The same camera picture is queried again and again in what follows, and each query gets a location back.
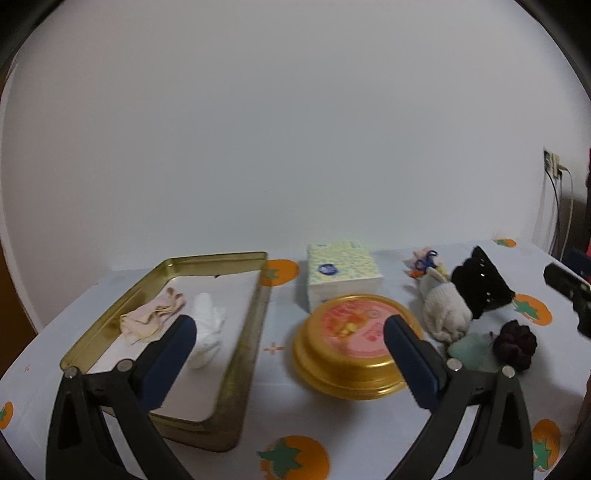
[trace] metal screw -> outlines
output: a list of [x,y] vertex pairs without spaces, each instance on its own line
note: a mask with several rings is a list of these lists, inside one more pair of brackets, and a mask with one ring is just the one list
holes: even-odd
[[68,367],[64,370],[64,377],[69,378],[70,380],[76,376],[78,373],[78,369],[76,367]]
[[505,365],[501,371],[507,378],[513,378],[515,376],[515,369],[510,365]]
[[457,358],[450,358],[447,361],[447,367],[449,370],[453,370],[454,372],[457,372],[458,370],[462,369],[462,362],[460,362]]
[[125,358],[117,364],[117,370],[120,372],[129,372],[134,366],[134,361],[129,358]]

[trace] blue gripper pad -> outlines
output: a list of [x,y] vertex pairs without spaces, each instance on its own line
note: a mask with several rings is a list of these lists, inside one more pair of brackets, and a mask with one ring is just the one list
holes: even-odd
[[162,338],[149,344],[136,361],[136,395],[142,410],[160,408],[197,338],[195,321],[179,315]]
[[417,348],[421,340],[400,315],[384,323],[384,342],[418,406],[434,412],[439,406],[439,379]]

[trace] green cloth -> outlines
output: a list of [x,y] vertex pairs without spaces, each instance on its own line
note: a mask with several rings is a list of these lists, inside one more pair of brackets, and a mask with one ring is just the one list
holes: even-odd
[[500,366],[492,352],[493,337],[490,333],[468,333],[451,344],[447,353],[457,358],[464,367],[480,372],[498,372]]

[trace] white cloth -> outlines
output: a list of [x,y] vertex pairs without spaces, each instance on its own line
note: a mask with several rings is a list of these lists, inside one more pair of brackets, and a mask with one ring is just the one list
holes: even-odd
[[457,292],[456,286],[445,281],[433,268],[419,282],[424,298],[423,321],[435,340],[452,343],[462,338],[470,328],[472,312]]
[[209,293],[195,297],[192,317],[197,325],[197,340],[187,360],[189,368],[205,367],[222,346],[222,327],[226,309],[214,307]]

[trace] pink label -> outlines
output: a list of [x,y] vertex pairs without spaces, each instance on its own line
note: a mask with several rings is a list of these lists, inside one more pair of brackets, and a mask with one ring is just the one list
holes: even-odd
[[376,300],[351,300],[329,309],[320,319],[324,340],[340,353],[354,358],[389,355],[384,344],[384,322],[401,313]]

